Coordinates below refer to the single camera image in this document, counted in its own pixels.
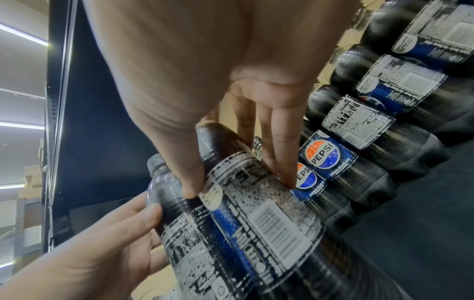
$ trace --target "bottle cap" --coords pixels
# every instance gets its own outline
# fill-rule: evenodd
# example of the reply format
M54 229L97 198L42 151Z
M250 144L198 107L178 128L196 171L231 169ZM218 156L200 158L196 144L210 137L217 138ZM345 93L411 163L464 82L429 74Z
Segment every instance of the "bottle cap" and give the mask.
M153 155L152 157L150 157L150 159L148 159L147 161L147 166L148 166L148 170L150 171L150 176L153 177L155 174L155 171L162 165L164 165L164 159L163 157L161 157L160 153L157 153Z

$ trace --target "bottle label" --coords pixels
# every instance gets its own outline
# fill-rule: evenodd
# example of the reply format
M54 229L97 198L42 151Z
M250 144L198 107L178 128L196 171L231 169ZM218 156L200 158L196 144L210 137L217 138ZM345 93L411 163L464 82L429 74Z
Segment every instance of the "bottle label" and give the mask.
M209 211L200 206L165 229L161 241L186 299L244 299L251 278Z
M298 197L303 203L312 200L326 187L326 181L316 175L307 166L298 163L296 174L296 188L291 193Z
M392 47L394 53L444 70L474 51L474 6L434 0L413 19Z
M394 118L347 95L334 105L322 126L356 149L363 150L394 121Z
M326 180L337 178L356 161L358 155L321 130L301 147L300 159Z
M200 196L260 293L288 278L324 233L322 221L249 152L220 162Z
M379 110L397 114L418 105L446 75L390 55L382 56L357 85L362 100L378 99Z

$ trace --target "hand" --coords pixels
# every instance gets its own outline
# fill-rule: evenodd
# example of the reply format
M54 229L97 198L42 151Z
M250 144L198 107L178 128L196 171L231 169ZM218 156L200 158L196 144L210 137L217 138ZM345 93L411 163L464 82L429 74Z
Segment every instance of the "hand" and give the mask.
M255 115L263 160L296 183L307 99L358 0L84 0L132 120L183 183L201 191L195 124L228 91L251 145Z
M42 256L0 287L0 299L127 299L149 275L168 265L154 231L159 205L143 193Z

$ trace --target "soda bottle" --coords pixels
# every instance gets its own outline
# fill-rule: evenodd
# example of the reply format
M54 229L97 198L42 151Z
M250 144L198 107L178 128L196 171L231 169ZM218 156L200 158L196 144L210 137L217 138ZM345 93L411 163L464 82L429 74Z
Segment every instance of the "soda bottle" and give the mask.
M301 162L298 163L296 188L291 193L337 233L357 223L350 200Z
M314 90L306 117L313 128L324 127L351 144L365 158L388 171L414 175L429 172L428 161L449 158L436 136L417 126L396 121L367 104L343 96L331 85Z
M262 299L409 300L216 122L197 126L200 195Z
M310 137L300 149L300 160L346 197L373 209L395 197L396 184L387 171L360 157L327 131L304 128L303 132Z
M259 161L262 160L262 138L259 136L253 138L253 154Z
M449 142L474 135L474 81L354 45L333 56L331 84Z
M360 43L460 77L474 76L474 6L453 0L388 0Z
M200 199L181 195L181 182L160 154L148 160L147 204L159 203L156 228L185 299L258 298L254 285Z

